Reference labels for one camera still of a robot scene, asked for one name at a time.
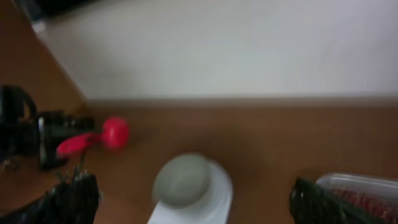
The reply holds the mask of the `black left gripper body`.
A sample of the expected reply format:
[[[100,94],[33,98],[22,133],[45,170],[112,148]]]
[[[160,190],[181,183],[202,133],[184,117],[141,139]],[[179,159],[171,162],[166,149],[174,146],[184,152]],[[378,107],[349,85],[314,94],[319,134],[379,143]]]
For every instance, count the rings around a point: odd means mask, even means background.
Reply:
[[[39,168],[51,170],[64,166],[69,158],[59,158],[57,147],[71,137],[95,129],[91,116],[73,116],[63,111],[46,111],[37,115],[39,132]]]

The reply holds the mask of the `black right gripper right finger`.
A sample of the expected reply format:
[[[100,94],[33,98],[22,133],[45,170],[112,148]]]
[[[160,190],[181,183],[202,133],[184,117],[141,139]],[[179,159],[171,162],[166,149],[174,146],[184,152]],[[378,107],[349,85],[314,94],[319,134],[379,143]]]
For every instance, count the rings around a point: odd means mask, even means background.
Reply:
[[[289,193],[295,224],[381,224],[382,220],[343,201],[307,179],[296,179]]]

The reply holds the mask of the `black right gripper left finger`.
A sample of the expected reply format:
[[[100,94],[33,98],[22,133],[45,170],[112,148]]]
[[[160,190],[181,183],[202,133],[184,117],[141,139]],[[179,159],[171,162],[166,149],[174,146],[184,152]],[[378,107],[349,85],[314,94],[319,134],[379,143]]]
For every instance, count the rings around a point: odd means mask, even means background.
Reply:
[[[96,176],[76,169],[43,196],[1,216],[3,224],[93,224],[100,204]]]

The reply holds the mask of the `red measuring scoop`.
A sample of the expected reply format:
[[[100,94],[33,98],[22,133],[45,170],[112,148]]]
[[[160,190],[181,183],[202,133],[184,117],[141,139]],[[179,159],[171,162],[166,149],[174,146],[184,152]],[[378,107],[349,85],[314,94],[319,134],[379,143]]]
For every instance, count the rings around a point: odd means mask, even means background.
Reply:
[[[127,144],[129,135],[130,128],[127,121],[118,117],[110,117],[104,122],[102,131],[79,134],[64,140],[57,146],[57,157],[83,154],[85,149],[99,143],[110,151],[116,151]]]

